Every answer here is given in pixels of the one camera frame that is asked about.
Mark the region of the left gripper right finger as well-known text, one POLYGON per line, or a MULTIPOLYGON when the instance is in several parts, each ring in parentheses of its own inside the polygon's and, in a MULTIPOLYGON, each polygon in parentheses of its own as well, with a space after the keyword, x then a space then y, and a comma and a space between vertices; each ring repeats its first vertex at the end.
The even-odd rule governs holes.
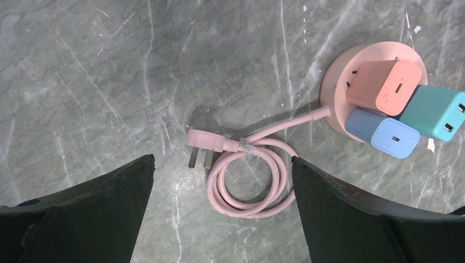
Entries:
POLYGON ((312 262, 464 262, 464 209, 396 203, 292 158, 297 207, 312 262))

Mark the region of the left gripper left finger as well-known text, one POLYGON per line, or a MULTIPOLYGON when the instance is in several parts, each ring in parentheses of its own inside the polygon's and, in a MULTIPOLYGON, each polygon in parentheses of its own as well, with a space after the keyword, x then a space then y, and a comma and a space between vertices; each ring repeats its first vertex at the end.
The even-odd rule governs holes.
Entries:
POLYGON ((1 262, 130 262, 154 171, 154 155, 144 155, 65 190, 1 206, 1 262))

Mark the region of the blue charger cube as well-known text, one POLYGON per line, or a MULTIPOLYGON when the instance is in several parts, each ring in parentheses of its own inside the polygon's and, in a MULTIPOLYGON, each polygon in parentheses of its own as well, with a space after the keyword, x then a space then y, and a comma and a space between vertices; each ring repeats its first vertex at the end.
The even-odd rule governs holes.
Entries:
POLYGON ((417 146, 420 133, 396 119, 355 108, 345 122, 346 131, 395 158, 408 157, 417 146))

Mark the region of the orange charger cube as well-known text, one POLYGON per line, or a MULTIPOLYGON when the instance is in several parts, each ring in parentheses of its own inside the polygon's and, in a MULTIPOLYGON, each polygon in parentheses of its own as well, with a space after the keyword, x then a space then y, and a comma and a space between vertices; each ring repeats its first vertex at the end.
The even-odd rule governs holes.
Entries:
POLYGON ((400 114, 422 77, 421 68, 410 60, 363 62, 346 93, 352 105, 385 113, 400 114))

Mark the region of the teal charger cube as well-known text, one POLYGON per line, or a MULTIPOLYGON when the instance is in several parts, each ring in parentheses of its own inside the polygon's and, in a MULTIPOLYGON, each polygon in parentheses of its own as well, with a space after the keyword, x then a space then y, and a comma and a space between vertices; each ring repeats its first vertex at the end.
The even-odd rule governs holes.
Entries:
POLYGON ((464 122, 464 92, 418 85, 404 110, 394 118, 423 136, 448 142, 464 122))

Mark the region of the round pink socket hub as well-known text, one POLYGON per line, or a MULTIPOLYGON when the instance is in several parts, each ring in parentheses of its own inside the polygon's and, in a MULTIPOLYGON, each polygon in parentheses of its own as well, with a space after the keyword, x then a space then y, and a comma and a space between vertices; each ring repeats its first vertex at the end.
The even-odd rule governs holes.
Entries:
POLYGON ((421 56, 408 45, 400 42, 385 41, 373 44, 361 44, 347 49, 338 55, 329 66, 321 83, 320 104, 327 105, 331 111, 325 118, 336 132, 355 141, 361 139, 345 129, 345 122, 355 106, 347 102, 345 94, 358 70, 365 61, 406 59, 422 70, 419 84, 428 84, 428 74, 421 56))

